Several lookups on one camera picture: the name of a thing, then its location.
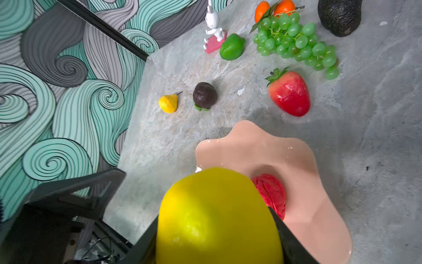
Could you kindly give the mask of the yellow fake lemon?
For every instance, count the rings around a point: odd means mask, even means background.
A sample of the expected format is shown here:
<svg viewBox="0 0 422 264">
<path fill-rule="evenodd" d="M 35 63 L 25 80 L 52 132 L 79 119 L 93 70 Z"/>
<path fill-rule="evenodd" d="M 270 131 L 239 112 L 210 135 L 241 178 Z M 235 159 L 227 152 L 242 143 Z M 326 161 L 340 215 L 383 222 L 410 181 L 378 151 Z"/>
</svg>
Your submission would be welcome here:
<svg viewBox="0 0 422 264">
<path fill-rule="evenodd" d="M 158 264 L 282 264 L 274 218 L 252 181 L 209 168 L 171 186 L 159 209 Z"/>
</svg>

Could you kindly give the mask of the pink scalloped fruit bowl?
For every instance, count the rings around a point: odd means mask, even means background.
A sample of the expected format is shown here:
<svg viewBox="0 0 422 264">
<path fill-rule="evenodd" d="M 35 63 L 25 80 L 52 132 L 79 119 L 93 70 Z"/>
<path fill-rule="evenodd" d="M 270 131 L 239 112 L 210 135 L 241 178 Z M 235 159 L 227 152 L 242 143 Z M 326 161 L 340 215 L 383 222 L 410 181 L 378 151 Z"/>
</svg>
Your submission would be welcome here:
<svg viewBox="0 0 422 264">
<path fill-rule="evenodd" d="M 346 264 L 353 248 L 345 221 L 326 193 L 313 151 L 240 121 L 196 148 L 198 170 L 222 167 L 251 178 L 266 204 L 320 264 Z"/>
</svg>

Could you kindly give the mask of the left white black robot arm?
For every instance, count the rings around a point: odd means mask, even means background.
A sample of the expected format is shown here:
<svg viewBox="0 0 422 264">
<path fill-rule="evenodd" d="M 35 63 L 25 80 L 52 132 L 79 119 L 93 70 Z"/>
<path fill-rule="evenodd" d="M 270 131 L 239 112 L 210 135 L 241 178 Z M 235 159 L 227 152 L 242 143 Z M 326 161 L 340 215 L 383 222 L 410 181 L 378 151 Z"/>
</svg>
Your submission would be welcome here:
<svg viewBox="0 0 422 264">
<path fill-rule="evenodd" d="M 74 220 L 101 220 L 126 174 L 109 169 L 89 176 L 43 183 L 27 194 L 1 228 L 1 263 L 74 263 L 85 227 Z"/>
</svg>

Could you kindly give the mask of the red fake apple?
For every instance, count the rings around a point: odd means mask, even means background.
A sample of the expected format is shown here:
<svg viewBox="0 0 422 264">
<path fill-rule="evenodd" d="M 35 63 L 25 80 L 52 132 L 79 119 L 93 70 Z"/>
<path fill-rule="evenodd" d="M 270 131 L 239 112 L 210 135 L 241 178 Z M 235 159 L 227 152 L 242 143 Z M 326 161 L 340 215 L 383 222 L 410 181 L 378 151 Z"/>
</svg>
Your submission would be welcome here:
<svg viewBox="0 0 422 264">
<path fill-rule="evenodd" d="M 265 204 L 274 210 L 281 220 L 286 215 L 287 196 L 281 181 L 270 174 L 262 174 L 252 178 L 252 182 Z"/>
</svg>

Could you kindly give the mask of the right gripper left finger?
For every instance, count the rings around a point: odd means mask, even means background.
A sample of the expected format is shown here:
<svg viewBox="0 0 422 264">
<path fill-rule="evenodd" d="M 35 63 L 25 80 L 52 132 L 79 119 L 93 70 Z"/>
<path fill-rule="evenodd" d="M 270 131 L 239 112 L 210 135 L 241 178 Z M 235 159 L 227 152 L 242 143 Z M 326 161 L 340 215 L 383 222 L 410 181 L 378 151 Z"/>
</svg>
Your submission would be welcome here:
<svg viewBox="0 0 422 264">
<path fill-rule="evenodd" d="M 158 216 L 119 264 L 155 264 Z"/>
</svg>

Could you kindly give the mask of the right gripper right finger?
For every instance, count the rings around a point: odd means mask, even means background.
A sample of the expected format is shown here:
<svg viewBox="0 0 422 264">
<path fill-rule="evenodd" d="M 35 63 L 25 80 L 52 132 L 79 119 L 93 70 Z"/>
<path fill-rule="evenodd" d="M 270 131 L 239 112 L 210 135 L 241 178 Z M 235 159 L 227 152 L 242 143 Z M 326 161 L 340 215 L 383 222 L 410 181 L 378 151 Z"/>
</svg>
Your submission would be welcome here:
<svg viewBox="0 0 422 264">
<path fill-rule="evenodd" d="M 305 249 L 287 225 L 270 207 L 269 211 L 275 221 L 282 246 L 285 264 L 319 264 L 316 259 Z"/>
</svg>

